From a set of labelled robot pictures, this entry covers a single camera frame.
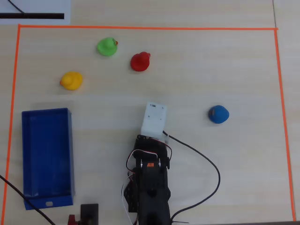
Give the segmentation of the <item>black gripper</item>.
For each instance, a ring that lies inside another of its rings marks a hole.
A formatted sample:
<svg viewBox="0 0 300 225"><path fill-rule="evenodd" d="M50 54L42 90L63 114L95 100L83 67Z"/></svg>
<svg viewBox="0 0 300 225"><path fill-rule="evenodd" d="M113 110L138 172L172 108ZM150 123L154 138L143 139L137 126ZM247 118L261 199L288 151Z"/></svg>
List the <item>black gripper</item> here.
<svg viewBox="0 0 300 225"><path fill-rule="evenodd" d="M137 167L142 168L143 165L153 167L157 164L159 167L169 169L172 154L172 148L158 139L138 135L135 140L133 157Z"/></svg>

